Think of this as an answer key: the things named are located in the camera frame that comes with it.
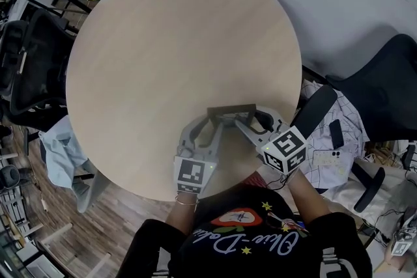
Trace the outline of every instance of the round table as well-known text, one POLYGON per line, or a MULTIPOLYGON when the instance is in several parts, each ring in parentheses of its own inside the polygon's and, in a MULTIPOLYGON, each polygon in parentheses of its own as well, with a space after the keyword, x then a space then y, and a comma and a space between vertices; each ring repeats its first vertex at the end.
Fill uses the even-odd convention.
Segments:
MULTIPOLYGON (((298 42, 277 0, 101 0, 72 48, 66 99, 100 172, 132 193, 172 201, 173 157, 189 122, 208 107, 238 104, 272 107, 290 122, 300 85, 298 42)), ((228 129, 204 196, 260 165, 254 147, 228 129)))

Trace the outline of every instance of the bracelet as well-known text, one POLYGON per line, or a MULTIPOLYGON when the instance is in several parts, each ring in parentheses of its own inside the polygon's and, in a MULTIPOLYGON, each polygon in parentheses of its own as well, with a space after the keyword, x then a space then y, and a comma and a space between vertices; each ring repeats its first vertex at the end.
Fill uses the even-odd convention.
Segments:
POLYGON ((188 204, 186 202, 181 202, 181 201, 178 200, 178 195, 175 197, 175 201, 177 203, 181 204, 181 205, 187 205, 187 206, 193 206, 193 205, 197 205, 198 204, 198 199, 197 199, 197 202, 195 204, 188 204))

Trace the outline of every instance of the mesh chair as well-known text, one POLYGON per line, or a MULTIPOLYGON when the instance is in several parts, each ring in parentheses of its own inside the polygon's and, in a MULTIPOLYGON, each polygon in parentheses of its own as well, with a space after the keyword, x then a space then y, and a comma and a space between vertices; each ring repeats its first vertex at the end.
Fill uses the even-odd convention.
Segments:
MULTIPOLYGON (((373 142, 417 139, 417 44, 407 35, 396 35, 361 70, 344 80, 326 76, 358 110, 373 142)), ((362 212, 378 192, 383 168, 374 178, 359 165, 353 174, 366 191, 354 209, 362 212)))
POLYGON ((10 112, 19 115, 45 104, 66 105, 65 75, 75 38, 45 10, 37 10, 23 37, 12 82, 10 112))

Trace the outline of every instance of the wooden floor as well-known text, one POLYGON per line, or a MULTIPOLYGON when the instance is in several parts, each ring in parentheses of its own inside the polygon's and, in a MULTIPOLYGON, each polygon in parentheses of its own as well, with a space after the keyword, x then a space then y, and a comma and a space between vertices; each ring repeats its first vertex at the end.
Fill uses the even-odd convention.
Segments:
POLYGON ((72 192, 55 187, 48 180, 38 140, 30 144, 29 158, 22 152, 22 141, 20 127, 14 126, 13 141, 6 145, 18 152, 19 157, 11 163, 17 167, 30 167, 31 163, 36 176, 34 182, 41 190, 34 184, 22 188, 29 221, 33 225, 44 224, 35 239, 41 240, 72 223, 70 231, 51 243, 51 251, 79 278, 84 278, 106 253, 110 253, 110 260, 96 276, 114 277, 142 222, 148 218, 164 220, 172 203, 144 199, 112 184, 86 213, 79 214, 72 192), (48 212, 42 207, 42 197, 48 212))

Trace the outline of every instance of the light blue cloth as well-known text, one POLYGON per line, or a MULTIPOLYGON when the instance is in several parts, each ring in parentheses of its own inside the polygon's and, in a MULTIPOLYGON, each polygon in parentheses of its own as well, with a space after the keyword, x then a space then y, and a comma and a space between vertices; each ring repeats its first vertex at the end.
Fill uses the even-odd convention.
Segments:
POLYGON ((72 130, 70 119, 63 117, 47 132, 39 132, 46 150, 49 180, 59 187, 72 189, 76 167, 87 161, 72 130))

